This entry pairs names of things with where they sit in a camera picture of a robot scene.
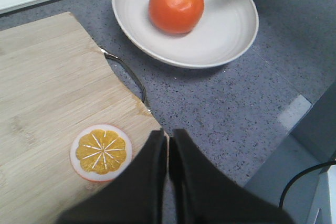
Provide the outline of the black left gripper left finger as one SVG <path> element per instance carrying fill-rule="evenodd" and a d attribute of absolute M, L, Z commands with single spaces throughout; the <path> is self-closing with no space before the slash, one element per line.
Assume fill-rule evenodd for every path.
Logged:
<path fill-rule="evenodd" d="M 63 212 L 58 223 L 161 223 L 167 139 L 152 131 L 130 165 L 107 187 Z"/>

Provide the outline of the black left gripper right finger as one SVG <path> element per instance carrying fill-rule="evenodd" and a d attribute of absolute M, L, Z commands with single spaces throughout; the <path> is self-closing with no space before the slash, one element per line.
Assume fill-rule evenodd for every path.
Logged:
<path fill-rule="evenodd" d="M 293 223 L 219 171 L 183 129 L 169 140 L 169 174 L 178 223 Z"/>

